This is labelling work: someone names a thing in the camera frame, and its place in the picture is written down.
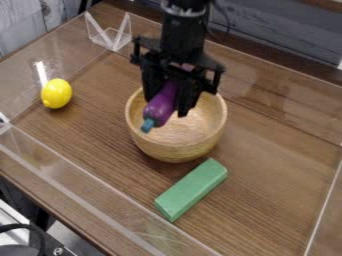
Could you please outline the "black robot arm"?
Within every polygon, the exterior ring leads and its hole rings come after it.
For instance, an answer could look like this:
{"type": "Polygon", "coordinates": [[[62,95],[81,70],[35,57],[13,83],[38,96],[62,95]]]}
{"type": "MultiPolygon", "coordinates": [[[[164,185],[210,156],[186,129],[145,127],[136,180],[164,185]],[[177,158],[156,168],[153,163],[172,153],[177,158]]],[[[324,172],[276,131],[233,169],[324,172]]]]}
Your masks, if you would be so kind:
{"type": "Polygon", "coordinates": [[[185,117],[202,92],[216,94],[225,67],[204,53],[206,23],[214,0],[161,0],[158,38],[132,38],[130,62],[140,67],[144,98],[149,101],[166,80],[180,86],[177,117],[185,117]]]}

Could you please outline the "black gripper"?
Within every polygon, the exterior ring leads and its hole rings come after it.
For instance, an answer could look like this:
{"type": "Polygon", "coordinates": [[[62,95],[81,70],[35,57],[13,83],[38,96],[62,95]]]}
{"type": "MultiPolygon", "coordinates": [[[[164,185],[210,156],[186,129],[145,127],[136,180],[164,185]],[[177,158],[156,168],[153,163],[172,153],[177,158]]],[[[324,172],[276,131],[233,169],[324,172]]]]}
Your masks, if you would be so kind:
{"type": "Polygon", "coordinates": [[[166,79],[177,82],[177,117],[185,117],[202,91],[214,94],[225,71],[204,53],[209,6],[162,6],[157,38],[132,39],[130,62],[140,66],[144,98],[150,101],[166,79]]]}

